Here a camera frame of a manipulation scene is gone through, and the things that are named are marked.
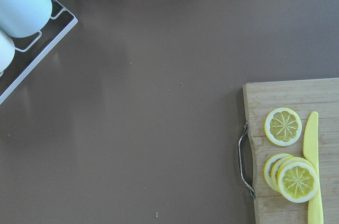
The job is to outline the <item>middle stacked lemon slice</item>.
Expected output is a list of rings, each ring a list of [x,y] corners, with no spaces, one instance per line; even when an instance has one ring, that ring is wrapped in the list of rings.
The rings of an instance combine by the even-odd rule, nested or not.
[[[285,167],[285,165],[292,163],[292,162],[296,162],[296,161],[302,161],[304,162],[303,158],[300,157],[284,157],[279,159],[272,167],[272,171],[271,171],[271,181],[272,181],[272,185],[273,188],[280,192],[279,187],[278,187],[278,171],[279,168]]]

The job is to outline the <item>back stacked lemon slice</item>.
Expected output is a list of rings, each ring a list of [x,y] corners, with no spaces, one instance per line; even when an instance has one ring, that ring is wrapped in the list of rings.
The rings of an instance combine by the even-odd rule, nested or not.
[[[271,156],[265,163],[264,165],[264,171],[263,171],[263,174],[264,174],[264,179],[267,183],[267,185],[276,191],[276,188],[275,186],[273,185],[272,181],[271,181],[271,171],[272,171],[272,168],[273,168],[273,165],[278,161],[280,160],[281,158],[284,158],[284,157],[292,157],[290,154],[286,154],[286,153],[279,153],[279,154],[275,154],[273,156]]]

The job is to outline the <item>stacked lemon slice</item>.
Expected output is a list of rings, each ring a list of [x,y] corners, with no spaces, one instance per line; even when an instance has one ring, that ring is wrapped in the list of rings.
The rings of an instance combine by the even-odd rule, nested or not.
[[[296,161],[302,161],[304,162],[303,158],[300,157],[284,157],[279,159],[272,167],[272,171],[271,171],[271,181],[272,181],[272,185],[273,188],[280,192],[279,187],[278,187],[278,171],[279,168],[285,167],[285,165],[292,163],[292,162],[296,162]]]
[[[307,160],[294,160],[278,169],[277,186],[281,195],[290,202],[304,203],[319,190],[319,177]]]
[[[276,188],[275,186],[273,185],[272,181],[271,181],[271,171],[272,171],[272,168],[273,168],[273,165],[278,161],[280,160],[281,158],[284,158],[284,157],[292,157],[290,154],[286,154],[286,153],[279,153],[279,154],[275,154],[273,156],[271,156],[265,163],[264,165],[264,171],[263,171],[263,174],[264,174],[264,179],[267,183],[267,185],[276,191]]]

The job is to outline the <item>cream white cup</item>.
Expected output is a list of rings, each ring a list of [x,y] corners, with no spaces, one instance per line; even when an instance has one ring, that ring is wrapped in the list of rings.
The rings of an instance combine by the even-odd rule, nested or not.
[[[4,71],[12,62],[15,55],[15,45],[13,40],[1,30],[0,39],[0,57],[1,57],[1,72]]]

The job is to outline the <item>yellow plastic knife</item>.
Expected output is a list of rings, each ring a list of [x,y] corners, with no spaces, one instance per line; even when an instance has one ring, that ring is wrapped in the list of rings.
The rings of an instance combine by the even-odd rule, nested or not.
[[[303,139],[303,155],[313,165],[317,174],[317,192],[308,201],[308,223],[324,223],[322,195],[320,189],[318,156],[318,113],[312,111],[306,123]]]

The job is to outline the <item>front stacked lemon slice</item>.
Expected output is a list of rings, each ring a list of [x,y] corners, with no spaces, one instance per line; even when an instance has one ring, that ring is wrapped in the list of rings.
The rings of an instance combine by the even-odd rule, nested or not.
[[[278,169],[277,186],[281,195],[290,202],[304,203],[319,190],[319,177],[307,160],[294,160]]]

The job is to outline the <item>light blue cup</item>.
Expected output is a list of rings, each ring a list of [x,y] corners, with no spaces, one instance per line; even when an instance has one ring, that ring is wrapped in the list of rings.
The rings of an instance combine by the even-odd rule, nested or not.
[[[52,13],[51,0],[1,0],[1,29],[15,38],[40,31]]]

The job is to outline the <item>wooden cutting board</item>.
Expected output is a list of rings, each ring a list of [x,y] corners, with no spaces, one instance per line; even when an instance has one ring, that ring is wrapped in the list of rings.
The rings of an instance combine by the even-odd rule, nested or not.
[[[307,223],[307,203],[292,203],[264,180],[266,160],[278,153],[303,155],[303,139],[287,147],[271,143],[264,133],[270,111],[288,107],[302,124],[319,114],[319,171],[325,223],[338,223],[338,78],[247,83],[243,86],[246,129],[253,158],[256,223]]]

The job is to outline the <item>single lemon slice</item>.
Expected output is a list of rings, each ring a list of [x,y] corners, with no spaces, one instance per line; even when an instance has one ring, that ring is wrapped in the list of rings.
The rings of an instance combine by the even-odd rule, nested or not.
[[[294,110],[279,107],[266,116],[264,132],[271,143],[281,147],[290,146],[299,140],[302,122]]]

